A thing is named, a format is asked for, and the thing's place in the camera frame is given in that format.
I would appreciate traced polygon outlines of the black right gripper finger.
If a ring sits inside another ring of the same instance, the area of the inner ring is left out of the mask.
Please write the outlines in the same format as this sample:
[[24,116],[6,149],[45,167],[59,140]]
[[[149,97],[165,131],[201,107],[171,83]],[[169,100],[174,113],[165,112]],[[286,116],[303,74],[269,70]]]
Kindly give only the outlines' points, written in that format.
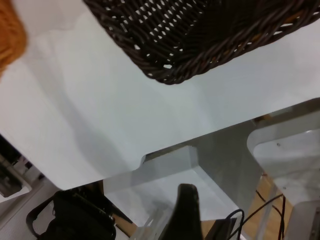
[[172,215],[162,231],[161,240],[201,240],[202,228],[198,190],[195,185],[178,186]]

